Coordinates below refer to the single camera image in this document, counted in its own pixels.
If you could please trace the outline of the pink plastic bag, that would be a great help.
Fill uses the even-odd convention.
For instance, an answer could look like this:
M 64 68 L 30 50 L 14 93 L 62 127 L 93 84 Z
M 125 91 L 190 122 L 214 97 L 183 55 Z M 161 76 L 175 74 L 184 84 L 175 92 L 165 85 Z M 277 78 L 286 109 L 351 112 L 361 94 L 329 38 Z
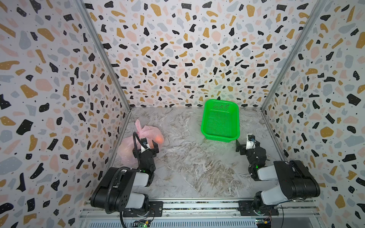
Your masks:
M 153 141 L 156 142 L 155 138 L 160 135 L 163 137 L 161 131 L 157 127 L 145 125 L 144 127 L 141 126 L 139 119 L 135 122 L 136 133 L 141 140 L 142 138 L 146 138 L 148 141 L 149 146 L 153 149 Z M 117 158 L 120 160 L 121 164 L 128 167 L 136 166 L 137 159 L 133 155 L 133 149 L 135 148 L 135 144 L 137 149 L 141 149 L 141 144 L 137 140 L 134 140 L 133 136 L 129 136 L 124 138 L 121 141 L 121 144 L 117 151 Z

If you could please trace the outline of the orange tangerine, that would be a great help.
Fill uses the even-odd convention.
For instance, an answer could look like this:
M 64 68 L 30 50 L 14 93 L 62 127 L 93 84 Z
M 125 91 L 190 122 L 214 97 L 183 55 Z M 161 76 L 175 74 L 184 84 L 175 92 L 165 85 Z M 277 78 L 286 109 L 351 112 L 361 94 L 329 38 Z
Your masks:
M 163 144 L 164 143 L 164 138 L 160 135 L 158 135 L 156 138 L 155 138 L 156 142 L 158 144 Z

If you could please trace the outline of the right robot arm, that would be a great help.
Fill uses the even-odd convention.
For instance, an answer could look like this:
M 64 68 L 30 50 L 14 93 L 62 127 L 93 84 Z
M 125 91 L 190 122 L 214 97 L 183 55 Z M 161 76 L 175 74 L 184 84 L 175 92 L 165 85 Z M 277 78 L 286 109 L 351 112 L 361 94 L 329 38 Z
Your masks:
M 248 135 L 245 144 L 236 140 L 236 152 L 246 156 L 249 162 L 248 172 L 254 181 L 278 181 L 275 187 L 257 192 L 246 209 L 253 210 L 258 215 L 267 215 L 281 203 L 320 195 L 319 184 L 301 161 L 274 161 L 267 166 L 266 150 L 254 135 Z

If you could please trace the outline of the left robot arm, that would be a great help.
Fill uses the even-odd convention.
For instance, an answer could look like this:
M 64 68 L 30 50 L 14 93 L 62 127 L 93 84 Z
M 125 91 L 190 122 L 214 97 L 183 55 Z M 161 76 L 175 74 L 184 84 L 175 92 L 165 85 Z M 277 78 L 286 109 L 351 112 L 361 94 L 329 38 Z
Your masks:
M 134 187 L 148 187 L 155 177 L 155 157 L 159 153 L 158 144 L 153 147 L 144 142 L 141 149 L 134 149 L 139 162 L 137 169 L 111 167 L 91 196 L 90 204 L 103 209 L 107 214 L 129 211 L 137 216 L 149 213 L 149 197 L 133 192 Z

